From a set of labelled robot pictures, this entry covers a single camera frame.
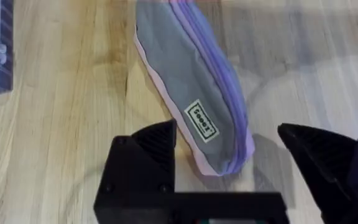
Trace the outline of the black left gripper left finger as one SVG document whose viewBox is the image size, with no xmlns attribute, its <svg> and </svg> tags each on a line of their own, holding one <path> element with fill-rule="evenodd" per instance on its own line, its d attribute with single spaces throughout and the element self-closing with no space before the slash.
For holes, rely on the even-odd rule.
<svg viewBox="0 0 358 224">
<path fill-rule="evenodd" d="M 164 208 L 119 208 L 123 199 L 147 202 L 146 194 L 175 191 L 175 119 L 116 136 L 109 150 L 93 209 L 98 223 L 171 223 Z"/>
</svg>

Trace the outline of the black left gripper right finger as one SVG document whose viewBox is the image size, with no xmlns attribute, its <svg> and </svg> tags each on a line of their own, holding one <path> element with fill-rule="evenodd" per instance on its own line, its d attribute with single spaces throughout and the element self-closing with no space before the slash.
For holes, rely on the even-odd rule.
<svg viewBox="0 0 358 224">
<path fill-rule="evenodd" d="M 358 139 L 290 123 L 282 123 L 277 131 L 323 222 L 358 224 Z"/>
</svg>

